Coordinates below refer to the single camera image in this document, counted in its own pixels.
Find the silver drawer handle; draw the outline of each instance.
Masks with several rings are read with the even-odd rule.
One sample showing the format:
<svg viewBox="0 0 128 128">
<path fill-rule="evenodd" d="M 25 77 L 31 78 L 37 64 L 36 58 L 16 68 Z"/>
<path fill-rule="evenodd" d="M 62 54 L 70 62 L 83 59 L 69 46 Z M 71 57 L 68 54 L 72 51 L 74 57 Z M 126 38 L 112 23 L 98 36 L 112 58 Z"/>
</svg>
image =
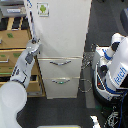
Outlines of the silver drawer handle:
<svg viewBox="0 0 128 128">
<path fill-rule="evenodd" d="M 8 63 L 8 60 L 9 59 L 7 59 L 6 61 L 0 61 L 0 63 Z"/>
<path fill-rule="evenodd" d="M 67 83 L 67 82 L 69 82 L 70 80 L 66 80 L 66 79 L 64 79 L 64 80 L 52 80 L 52 82 L 55 82 L 55 83 L 57 83 L 57 84 L 65 84 L 65 83 Z"/>
<path fill-rule="evenodd" d="M 64 62 L 64 63 L 57 63 L 57 62 L 53 62 L 53 61 L 51 61 L 50 63 L 55 64 L 55 65 L 58 65 L 58 66 L 61 66 L 61 65 L 68 64 L 68 63 L 70 63 L 70 62 L 71 62 L 71 60 L 66 61 L 66 62 Z"/>
</svg>

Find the cable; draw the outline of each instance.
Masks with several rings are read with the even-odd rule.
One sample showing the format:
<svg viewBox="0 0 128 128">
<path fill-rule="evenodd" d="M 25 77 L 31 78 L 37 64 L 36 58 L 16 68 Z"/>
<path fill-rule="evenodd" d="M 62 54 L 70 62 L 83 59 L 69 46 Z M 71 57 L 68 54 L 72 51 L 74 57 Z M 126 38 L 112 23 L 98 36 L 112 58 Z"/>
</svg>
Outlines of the cable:
<svg viewBox="0 0 128 128">
<path fill-rule="evenodd" d="M 89 92 L 89 91 L 92 89 L 92 83 L 91 83 L 91 81 L 86 80 L 86 79 L 80 79 L 80 80 L 84 80 L 84 81 L 89 82 L 89 83 L 90 83 L 90 85 L 91 85 L 91 87 L 90 87 L 87 91 L 83 91 L 83 90 L 80 88 L 80 86 L 79 86 L 79 90 L 80 90 L 82 93 L 87 93 L 87 92 Z"/>
<path fill-rule="evenodd" d="M 114 128 L 114 126 L 118 123 L 118 112 L 115 112 L 115 108 L 116 107 L 113 106 L 113 111 L 112 111 L 111 115 L 107 118 L 107 120 L 104 124 L 104 128 L 106 128 L 107 123 L 111 128 Z"/>
<path fill-rule="evenodd" d="M 122 101 L 121 101 L 121 115 L 120 115 L 120 122 L 119 122 L 118 128 L 120 128 L 120 125 L 121 125 L 121 120 L 122 120 L 122 106 L 123 106 L 123 101 L 124 101 L 125 95 L 127 93 L 128 93 L 128 89 L 124 92 L 124 96 L 123 96 Z"/>
<path fill-rule="evenodd" d="M 105 0 L 101 0 L 101 1 L 99 1 L 99 0 L 97 0 L 99 3 L 104 3 L 105 2 Z"/>
</svg>

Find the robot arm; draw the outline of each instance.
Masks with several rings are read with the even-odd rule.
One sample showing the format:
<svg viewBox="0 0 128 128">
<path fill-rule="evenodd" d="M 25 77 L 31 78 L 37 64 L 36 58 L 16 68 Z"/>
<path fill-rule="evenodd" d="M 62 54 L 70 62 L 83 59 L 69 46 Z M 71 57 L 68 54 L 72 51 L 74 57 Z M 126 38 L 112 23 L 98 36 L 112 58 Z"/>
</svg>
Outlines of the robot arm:
<svg viewBox="0 0 128 128">
<path fill-rule="evenodd" d="M 40 44 L 33 40 L 28 42 L 17 60 L 10 81 L 0 88 L 0 128 L 21 128 L 16 117 L 27 101 L 26 88 L 35 62 L 34 56 L 37 55 Z"/>
</svg>

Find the dark floor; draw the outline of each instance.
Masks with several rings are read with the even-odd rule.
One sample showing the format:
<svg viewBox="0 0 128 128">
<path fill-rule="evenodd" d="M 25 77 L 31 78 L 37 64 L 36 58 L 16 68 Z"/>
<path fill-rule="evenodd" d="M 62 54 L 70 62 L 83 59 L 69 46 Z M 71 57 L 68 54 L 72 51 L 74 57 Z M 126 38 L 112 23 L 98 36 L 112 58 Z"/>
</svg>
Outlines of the dark floor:
<svg viewBox="0 0 128 128">
<path fill-rule="evenodd" d="M 92 1 L 85 52 L 91 51 L 92 43 L 109 46 L 111 36 L 116 32 L 127 35 L 120 22 L 120 12 L 128 7 L 128 0 L 105 0 L 104 3 L 101 1 Z M 80 82 L 80 86 L 84 89 L 83 81 Z M 23 128 L 36 128 L 40 125 L 79 125 L 82 128 L 92 128 L 90 115 L 95 115 L 103 128 L 105 118 L 101 111 L 87 107 L 86 100 L 86 95 L 80 91 L 77 99 L 28 98 L 18 122 Z"/>
</svg>

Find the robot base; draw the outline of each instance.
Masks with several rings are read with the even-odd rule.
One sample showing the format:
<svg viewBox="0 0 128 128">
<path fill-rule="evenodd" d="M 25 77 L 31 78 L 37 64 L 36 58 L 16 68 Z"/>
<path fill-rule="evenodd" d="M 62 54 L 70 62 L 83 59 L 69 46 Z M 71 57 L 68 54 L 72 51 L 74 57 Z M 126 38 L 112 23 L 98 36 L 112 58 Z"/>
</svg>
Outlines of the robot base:
<svg viewBox="0 0 128 128">
<path fill-rule="evenodd" d="M 118 97 L 118 98 L 114 98 L 113 97 L 111 99 L 111 101 L 105 99 L 97 90 L 97 84 L 102 84 L 102 83 L 100 81 L 97 82 L 98 78 L 95 78 L 96 76 L 94 74 L 95 74 L 95 71 L 93 69 L 91 69 L 92 87 L 93 87 L 93 93 L 94 93 L 95 98 L 102 105 L 105 105 L 105 106 L 113 106 L 113 105 L 115 105 L 116 106 L 119 103 L 119 101 L 120 101 L 120 97 Z"/>
</svg>

